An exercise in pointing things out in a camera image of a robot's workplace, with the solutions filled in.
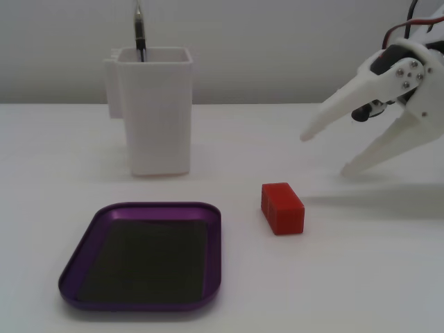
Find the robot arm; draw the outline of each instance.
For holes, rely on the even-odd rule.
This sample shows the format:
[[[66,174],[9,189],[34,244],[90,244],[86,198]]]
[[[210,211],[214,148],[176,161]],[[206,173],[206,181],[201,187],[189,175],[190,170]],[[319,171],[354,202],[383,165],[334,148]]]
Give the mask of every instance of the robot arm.
[[[425,39],[418,35],[413,37]],[[350,112],[353,119],[366,121],[381,114],[393,101],[404,108],[403,114],[364,152],[344,166],[341,171],[344,176],[438,139],[444,134],[443,56],[444,41],[422,45],[398,39],[386,50],[367,59],[348,84],[321,104],[321,112],[300,139],[312,139]]]

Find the white cup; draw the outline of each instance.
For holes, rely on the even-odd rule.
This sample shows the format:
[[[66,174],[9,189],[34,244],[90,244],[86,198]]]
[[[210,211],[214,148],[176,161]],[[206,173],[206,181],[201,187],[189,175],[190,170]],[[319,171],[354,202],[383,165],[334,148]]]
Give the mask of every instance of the white cup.
[[[123,118],[130,168],[136,176],[189,172],[192,59],[188,50],[153,47],[147,62],[135,48],[104,60],[111,118]]]

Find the white wall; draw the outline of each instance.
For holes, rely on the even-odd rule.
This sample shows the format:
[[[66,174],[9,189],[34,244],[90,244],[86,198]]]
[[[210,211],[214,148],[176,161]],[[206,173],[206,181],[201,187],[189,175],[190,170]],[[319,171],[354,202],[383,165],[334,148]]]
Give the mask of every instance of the white wall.
[[[0,102],[104,103],[101,61],[134,44],[132,1],[0,1]],[[288,103],[354,76],[411,0],[142,2],[150,45],[190,48],[195,103]]]

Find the red cube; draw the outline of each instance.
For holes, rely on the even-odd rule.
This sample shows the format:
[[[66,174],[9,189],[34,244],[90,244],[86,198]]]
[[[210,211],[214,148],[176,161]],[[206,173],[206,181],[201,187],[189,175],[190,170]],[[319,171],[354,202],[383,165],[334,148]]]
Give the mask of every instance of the red cube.
[[[274,234],[302,234],[305,207],[286,182],[262,185],[262,211]]]

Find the white table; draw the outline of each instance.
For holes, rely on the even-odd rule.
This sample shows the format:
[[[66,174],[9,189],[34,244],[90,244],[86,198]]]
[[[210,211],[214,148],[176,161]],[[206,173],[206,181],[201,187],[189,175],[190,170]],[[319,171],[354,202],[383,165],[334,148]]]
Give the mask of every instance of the white table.
[[[196,106],[191,173],[134,178],[105,105],[0,106],[0,331],[442,332],[443,141],[347,180],[340,168],[399,110],[301,144],[315,109]],[[266,182],[301,197],[304,234],[273,235],[259,210]],[[150,200],[222,211],[218,298],[186,314],[71,309],[57,282],[94,213]]]

